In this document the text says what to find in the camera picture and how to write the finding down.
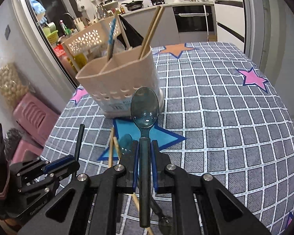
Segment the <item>blue translucent plastic spoon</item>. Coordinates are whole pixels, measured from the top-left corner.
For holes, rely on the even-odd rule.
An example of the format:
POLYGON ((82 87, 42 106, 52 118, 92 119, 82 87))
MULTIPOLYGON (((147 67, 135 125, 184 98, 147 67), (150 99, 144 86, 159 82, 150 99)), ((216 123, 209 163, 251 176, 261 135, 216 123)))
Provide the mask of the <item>blue translucent plastic spoon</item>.
POLYGON ((131 116, 140 130, 139 139, 139 213, 140 227, 150 226, 151 210, 151 157, 150 130, 158 120, 159 101, 155 92, 141 87, 133 94, 131 116))

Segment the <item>dark handle metal spoon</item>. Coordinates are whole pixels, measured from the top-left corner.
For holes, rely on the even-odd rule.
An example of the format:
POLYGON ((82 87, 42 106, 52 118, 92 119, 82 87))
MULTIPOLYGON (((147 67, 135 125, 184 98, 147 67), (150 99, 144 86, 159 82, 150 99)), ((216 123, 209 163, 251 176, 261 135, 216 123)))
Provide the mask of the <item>dark handle metal spoon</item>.
POLYGON ((163 213, 161 207, 159 204, 154 200, 154 198, 151 198, 151 209, 155 213, 155 215, 158 217, 158 227, 160 232, 163 235, 172 235, 173 234, 173 221, 171 216, 167 216, 163 213))

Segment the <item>blue patterned chopstick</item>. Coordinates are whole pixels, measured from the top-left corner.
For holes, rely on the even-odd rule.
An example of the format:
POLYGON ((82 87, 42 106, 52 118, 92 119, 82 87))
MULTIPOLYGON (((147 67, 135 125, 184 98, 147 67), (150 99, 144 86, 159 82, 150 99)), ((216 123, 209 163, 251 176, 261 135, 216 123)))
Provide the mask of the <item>blue patterned chopstick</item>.
POLYGON ((114 47, 114 39, 113 34, 115 32, 116 22, 117 22, 117 12, 113 15, 113 20, 111 22, 110 32, 109 32, 109 38, 108 38, 108 46, 107 46, 107 62, 112 58, 113 56, 113 47, 114 47))

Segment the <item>pink plastic stool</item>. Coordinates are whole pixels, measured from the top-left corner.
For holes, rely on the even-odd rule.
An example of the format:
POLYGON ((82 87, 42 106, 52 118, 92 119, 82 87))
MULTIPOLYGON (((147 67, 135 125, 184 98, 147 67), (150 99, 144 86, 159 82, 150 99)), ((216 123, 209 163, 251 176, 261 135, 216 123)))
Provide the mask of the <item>pink plastic stool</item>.
POLYGON ((36 144, 21 139, 13 155, 13 163, 40 156, 46 140, 59 118, 58 114, 29 92, 18 99, 15 97, 13 95, 7 98, 8 104, 13 108, 13 117, 36 144))

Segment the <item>grey checkered tablecloth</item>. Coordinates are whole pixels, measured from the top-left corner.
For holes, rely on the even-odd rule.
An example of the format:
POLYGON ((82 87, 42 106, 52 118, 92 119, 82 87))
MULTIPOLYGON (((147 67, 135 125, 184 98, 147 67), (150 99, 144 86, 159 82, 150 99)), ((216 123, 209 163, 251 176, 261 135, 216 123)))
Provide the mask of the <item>grey checkered tablecloth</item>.
MULTIPOLYGON (((154 47, 153 59, 165 97, 150 138, 176 166, 195 175, 211 173, 272 234, 294 217, 294 126, 281 98, 237 47, 195 42, 173 55, 154 47)), ((78 173, 108 168, 111 127, 115 136, 140 132, 131 121, 107 119, 82 87, 56 122, 42 152, 54 161, 73 154, 85 125, 78 173)))

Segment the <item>beige utensil holder caddy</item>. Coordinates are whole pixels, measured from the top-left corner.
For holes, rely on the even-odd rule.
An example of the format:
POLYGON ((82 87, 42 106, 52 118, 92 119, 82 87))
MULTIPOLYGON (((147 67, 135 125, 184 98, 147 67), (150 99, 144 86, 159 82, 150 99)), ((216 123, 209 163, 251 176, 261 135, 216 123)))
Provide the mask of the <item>beige utensil holder caddy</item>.
POLYGON ((151 88, 163 108, 164 96, 152 56, 152 48, 140 58, 141 46, 88 62, 76 79, 107 118, 129 117, 131 99, 141 87, 151 88))

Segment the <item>cream flower-cutout storage cart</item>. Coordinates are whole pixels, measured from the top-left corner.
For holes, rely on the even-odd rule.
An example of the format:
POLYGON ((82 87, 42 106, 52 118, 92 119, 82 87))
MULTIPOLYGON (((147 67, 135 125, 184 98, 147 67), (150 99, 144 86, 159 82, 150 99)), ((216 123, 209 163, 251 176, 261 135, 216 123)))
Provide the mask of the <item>cream flower-cutout storage cart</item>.
MULTIPOLYGON (((75 60, 75 57, 79 54, 89 53, 97 46, 107 44, 111 22, 113 16, 100 20, 97 23, 93 23, 91 26, 86 27, 84 30, 72 35, 62 43, 62 47, 66 52, 67 57, 71 60, 74 68, 79 72, 80 66, 75 60)), ((113 34, 114 47, 116 46, 117 37, 121 34, 118 19, 116 22, 115 32, 113 34)))

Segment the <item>black bag hanging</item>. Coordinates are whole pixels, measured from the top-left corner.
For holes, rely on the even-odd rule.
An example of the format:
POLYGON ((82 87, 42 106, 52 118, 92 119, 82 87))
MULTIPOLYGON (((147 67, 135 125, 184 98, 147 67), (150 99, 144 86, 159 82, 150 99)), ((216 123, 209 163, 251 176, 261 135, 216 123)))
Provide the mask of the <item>black bag hanging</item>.
POLYGON ((142 45, 143 37, 121 15, 119 16, 119 19, 120 19, 122 26, 124 27, 124 31, 125 31, 125 34, 126 34, 126 37, 127 37, 127 40, 129 42, 130 46, 135 48, 137 46, 142 45))

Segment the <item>black built-in oven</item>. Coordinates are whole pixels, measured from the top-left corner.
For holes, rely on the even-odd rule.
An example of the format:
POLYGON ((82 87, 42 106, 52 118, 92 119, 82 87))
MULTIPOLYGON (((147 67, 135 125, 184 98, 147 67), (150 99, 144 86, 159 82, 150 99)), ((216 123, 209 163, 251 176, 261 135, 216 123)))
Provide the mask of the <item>black built-in oven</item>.
POLYGON ((214 32, 213 9, 211 5, 174 6, 178 32, 214 32))

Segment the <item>white refrigerator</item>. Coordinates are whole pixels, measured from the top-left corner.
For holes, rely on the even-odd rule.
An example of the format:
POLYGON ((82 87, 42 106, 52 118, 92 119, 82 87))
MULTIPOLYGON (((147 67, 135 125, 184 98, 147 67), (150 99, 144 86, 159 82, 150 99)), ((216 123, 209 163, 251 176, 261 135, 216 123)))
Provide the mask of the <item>white refrigerator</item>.
POLYGON ((214 2, 217 40, 230 42, 241 51, 245 42, 243 0, 210 0, 214 2))

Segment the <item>black wok on stove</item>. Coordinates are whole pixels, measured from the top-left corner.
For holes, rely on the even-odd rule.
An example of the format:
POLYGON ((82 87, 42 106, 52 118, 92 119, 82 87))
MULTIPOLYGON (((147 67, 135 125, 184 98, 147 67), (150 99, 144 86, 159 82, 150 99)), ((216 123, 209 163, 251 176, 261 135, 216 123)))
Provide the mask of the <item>black wok on stove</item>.
POLYGON ((128 11, 135 11, 143 7, 143 1, 131 1, 130 3, 122 3, 122 5, 125 5, 128 11))

